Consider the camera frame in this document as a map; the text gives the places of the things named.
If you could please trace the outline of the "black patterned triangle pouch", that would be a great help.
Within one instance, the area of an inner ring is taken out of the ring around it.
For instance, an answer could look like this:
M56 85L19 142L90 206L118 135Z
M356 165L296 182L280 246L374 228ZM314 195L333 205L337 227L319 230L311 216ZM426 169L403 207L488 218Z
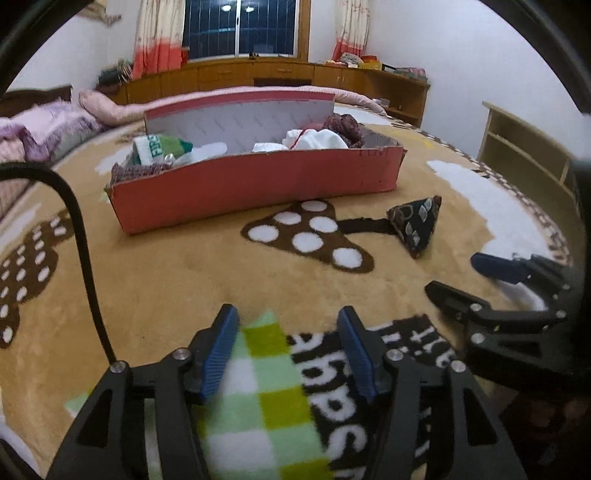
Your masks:
M428 248L442 205L439 195L397 205L387 211L387 218L413 259Z

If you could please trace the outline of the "maroon knitted sock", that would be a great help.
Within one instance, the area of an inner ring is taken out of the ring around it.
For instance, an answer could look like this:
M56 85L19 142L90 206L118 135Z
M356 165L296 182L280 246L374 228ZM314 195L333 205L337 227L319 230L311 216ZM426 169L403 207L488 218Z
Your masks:
M152 165L119 165L115 164L111 169L110 185L134 181L140 178L159 175L169 171L172 166L168 163Z
M334 113L325 120L322 128L338 134L349 148L362 148L365 145L362 126L352 115Z

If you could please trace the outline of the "white sock with red trim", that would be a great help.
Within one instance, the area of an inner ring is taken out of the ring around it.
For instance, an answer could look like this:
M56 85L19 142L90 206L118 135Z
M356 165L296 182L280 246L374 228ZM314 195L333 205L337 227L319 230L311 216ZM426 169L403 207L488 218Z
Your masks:
M339 134L328 130L290 130L279 142L262 142L253 145L253 153L297 151L297 150L341 150L349 149Z

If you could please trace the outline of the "red cardboard shoe box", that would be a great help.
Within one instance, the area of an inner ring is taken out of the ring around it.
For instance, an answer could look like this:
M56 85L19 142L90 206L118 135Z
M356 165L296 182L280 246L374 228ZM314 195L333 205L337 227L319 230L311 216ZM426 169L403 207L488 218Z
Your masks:
M362 148L252 152L257 142L279 142L291 129L325 122L334 108L326 94L252 92L145 111L149 134L171 135L195 147L223 142L228 152L107 186L121 229L133 235L298 200L395 190L407 150L368 128L362 128Z

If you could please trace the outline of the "light wooden shelf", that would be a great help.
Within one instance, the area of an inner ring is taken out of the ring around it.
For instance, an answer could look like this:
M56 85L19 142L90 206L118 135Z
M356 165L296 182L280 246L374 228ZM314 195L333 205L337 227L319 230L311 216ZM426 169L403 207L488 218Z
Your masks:
M553 137L490 103L478 160L526 196L553 219L580 221L572 162L574 156Z

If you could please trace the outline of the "wooden cabinet run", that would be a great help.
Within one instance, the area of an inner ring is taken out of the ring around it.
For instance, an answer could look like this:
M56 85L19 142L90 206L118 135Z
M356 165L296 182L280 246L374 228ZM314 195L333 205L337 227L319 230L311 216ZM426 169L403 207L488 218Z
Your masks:
M190 62L177 70L98 91L117 104L146 103L168 96L236 86L319 86L384 99L386 112L413 126L422 125L430 85L379 70L353 69L287 58L224 59Z

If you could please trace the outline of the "pink checked cartoon pillow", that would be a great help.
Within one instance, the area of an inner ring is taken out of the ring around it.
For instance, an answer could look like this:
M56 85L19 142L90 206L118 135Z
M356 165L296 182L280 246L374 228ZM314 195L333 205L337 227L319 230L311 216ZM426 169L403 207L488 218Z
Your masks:
M18 138L2 139L0 163L25 162L25 149ZM29 185L28 180L6 180L0 186L0 217L3 218Z

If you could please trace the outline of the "right floral curtain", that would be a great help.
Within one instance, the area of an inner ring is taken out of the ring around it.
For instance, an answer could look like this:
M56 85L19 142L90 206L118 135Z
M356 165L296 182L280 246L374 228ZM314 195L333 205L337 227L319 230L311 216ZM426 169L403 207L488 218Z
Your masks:
M345 53L362 56L370 33L370 6L370 0L335 1L334 61Z

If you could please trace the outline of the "floral curtain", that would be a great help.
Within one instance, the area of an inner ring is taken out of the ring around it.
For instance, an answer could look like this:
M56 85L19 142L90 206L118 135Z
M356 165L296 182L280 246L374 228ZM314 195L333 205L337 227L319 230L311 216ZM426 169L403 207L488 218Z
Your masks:
M370 33L370 6L370 0L335 1L334 61L345 53L362 56Z
M131 79L181 67L185 0L140 2Z

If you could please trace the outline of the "purple frilled pillow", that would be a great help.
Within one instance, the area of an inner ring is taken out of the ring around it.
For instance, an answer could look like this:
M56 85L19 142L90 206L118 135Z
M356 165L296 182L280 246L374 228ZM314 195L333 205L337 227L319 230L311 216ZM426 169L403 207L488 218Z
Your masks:
M104 129L75 103L35 105L1 118L1 161L55 162Z

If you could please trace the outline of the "pink rolled quilt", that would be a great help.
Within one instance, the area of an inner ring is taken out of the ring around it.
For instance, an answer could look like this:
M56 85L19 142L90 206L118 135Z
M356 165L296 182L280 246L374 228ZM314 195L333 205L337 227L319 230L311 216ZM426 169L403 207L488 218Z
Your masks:
M143 118L145 111L178 103L187 100L200 100L211 97L218 97L221 95L237 94L242 97L248 93L295 93L298 96L311 95L313 93L331 95L335 102L348 104L353 106L360 106L366 108L376 114L386 115L386 110L376 101L369 97L356 92L318 86L301 86L301 87L287 87L287 86L238 86L231 88L221 88L211 91L191 92L187 94L173 95L157 100L153 100L143 104L128 104L119 105L107 97L105 94L96 90L82 90L78 95L79 105L89 114L94 116L100 123L109 127L117 127L127 125Z

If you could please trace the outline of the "dark wooden headboard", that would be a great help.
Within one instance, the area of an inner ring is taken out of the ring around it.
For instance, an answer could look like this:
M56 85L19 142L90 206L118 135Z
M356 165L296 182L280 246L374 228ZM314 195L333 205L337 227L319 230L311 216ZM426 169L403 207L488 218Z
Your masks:
M52 89L17 89L6 92L0 100L0 116L11 118L34 106L57 100L71 100L72 86L63 85Z

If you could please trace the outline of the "pile of clothes on cabinet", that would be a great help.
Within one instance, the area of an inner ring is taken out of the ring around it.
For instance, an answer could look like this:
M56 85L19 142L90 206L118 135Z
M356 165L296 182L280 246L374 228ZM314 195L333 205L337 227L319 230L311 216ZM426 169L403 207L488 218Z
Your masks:
M128 83L132 77L133 64L125 59L120 59L116 64L103 69L97 80L98 86L113 86Z

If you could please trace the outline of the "dark window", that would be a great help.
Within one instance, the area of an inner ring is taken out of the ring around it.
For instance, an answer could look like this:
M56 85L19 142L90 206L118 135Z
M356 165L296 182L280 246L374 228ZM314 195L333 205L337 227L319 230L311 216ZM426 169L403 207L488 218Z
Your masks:
M294 0L189 0L183 46L191 60L293 56L299 15Z

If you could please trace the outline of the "left floral curtain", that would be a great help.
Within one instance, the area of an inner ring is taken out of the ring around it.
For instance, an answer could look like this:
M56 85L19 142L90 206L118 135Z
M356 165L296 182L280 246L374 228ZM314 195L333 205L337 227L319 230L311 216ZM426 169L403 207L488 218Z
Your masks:
M181 67L185 0L140 2L131 79Z

